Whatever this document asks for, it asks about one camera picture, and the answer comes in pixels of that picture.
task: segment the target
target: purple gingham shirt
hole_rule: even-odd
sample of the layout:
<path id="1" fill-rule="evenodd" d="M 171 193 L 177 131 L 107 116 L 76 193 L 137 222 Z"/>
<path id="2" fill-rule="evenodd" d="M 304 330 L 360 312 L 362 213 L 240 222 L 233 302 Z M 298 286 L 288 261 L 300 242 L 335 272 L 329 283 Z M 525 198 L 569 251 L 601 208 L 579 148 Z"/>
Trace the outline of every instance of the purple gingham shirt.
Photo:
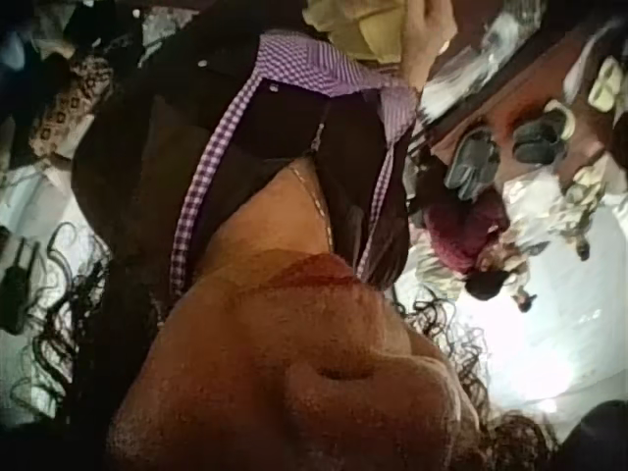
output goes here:
<path id="1" fill-rule="evenodd" d="M 260 37 L 253 72 L 210 137 L 183 201 L 170 267 L 171 287 L 176 297 L 180 297 L 185 288 L 187 254 L 203 198 L 237 124 L 262 79 L 299 86 L 329 97 L 367 89 L 381 90 L 381 118 L 386 132 L 388 152 L 371 203 L 369 238 L 358 264 L 357 276 L 363 277 L 373 233 L 393 171 L 394 145 L 416 119 L 416 94 L 405 82 L 360 66 L 328 43 L 289 32 L 274 32 Z"/>

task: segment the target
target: lip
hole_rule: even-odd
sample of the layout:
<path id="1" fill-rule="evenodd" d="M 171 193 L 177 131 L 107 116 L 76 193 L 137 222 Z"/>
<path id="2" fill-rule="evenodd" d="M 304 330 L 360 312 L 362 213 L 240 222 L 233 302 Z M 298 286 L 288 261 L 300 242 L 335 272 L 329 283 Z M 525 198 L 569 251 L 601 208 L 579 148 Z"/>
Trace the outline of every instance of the lip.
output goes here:
<path id="1" fill-rule="evenodd" d="M 313 255 L 294 263 L 273 278 L 271 288 L 349 287 L 359 285 L 344 261 L 331 254 Z"/>

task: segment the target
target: bright light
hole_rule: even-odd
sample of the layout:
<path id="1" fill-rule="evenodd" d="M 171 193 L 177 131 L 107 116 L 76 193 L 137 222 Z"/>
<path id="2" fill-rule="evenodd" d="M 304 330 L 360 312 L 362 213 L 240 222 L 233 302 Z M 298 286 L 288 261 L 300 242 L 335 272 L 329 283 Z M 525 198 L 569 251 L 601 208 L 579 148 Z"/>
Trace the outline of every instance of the bright light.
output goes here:
<path id="1" fill-rule="evenodd" d="M 558 410 L 558 406 L 556 405 L 556 401 L 553 399 L 545 399 L 539 402 L 539 409 L 541 409 L 546 414 L 555 414 Z"/>
<path id="2" fill-rule="evenodd" d="M 557 397 L 569 389 L 573 368 L 557 351 L 549 348 L 531 348 L 518 364 L 512 365 L 510 380 L 525 400 Z"/>

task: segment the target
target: hand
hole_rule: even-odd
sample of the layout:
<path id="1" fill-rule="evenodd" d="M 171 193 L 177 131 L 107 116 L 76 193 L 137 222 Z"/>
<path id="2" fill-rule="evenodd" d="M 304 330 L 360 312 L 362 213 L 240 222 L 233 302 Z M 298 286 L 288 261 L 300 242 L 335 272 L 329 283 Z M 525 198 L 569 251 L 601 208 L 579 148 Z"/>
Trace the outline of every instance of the hand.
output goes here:
<path id="1" fill-rule="evenodd" d="M 401 71 L 421 91 L 434 61 L 458 27 L 451 0 L 407 0 Z"/>
<path id="2" fill-rule="evenodd" d="M 457 33 L 451 0 L 407 0 L 404 35 L 420 41 L 434 59 Z"/>

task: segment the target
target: white cloth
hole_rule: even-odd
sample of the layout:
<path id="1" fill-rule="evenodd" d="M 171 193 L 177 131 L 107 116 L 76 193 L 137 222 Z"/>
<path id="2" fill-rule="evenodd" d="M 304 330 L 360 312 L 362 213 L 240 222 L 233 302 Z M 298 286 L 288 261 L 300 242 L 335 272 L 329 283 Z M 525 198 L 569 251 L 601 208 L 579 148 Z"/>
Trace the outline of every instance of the white cloth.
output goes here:
<path id="1" fill-rule="evenodd" d="M 416 278 L 435 292 L 456 300 L 464 289 L 464 277 L 446 267 L 432 248 L 432 239 L 426 230 L 421 230 L 414 248 L 417 252 Z"/>

